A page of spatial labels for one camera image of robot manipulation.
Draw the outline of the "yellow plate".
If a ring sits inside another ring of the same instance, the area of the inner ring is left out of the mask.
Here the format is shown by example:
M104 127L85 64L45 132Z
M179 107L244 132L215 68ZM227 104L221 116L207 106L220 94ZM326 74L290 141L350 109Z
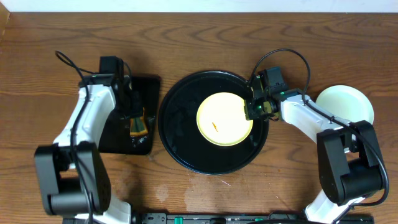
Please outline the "yellow plate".
M245 140L253 127L244 112L244 100L228 92L215 93L199 106L196 122L201 135L218 146L233 146Z

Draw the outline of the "orange green sponge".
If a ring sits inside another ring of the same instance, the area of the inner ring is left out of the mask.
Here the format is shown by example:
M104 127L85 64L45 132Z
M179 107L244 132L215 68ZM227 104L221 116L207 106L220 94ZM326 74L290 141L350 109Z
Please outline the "orange green sponge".
M148 128L145 122L145 110L140 116L130 119L130 136L143 136L148 134Z

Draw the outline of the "light green plate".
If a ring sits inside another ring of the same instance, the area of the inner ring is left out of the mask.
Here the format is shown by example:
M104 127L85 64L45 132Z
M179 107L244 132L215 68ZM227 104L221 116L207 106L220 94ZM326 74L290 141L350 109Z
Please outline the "light green plate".
M323 90L316 104L335 116L352 122L374 122L374 109L370 100L351 86L335 85Z

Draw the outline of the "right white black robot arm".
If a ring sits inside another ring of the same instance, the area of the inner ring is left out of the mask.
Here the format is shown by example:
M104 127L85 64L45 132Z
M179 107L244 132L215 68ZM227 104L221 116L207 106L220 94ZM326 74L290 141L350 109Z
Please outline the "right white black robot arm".
M389 178L373 125L339 118L316 105L305 90L290 89L280 73L252 75L244 102L248 120L282 120L317 145L321 192L304 210L305 222L341 223L355 207L382 204Z

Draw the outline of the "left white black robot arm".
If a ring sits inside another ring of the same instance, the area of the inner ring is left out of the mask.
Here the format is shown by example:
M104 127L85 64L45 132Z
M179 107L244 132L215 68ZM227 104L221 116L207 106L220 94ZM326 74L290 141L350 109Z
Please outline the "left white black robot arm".
M129 149L149 129L124 67L88 73L67 125L34 154L44 210L69 223L132 223L129 203L113 195L100 147Z

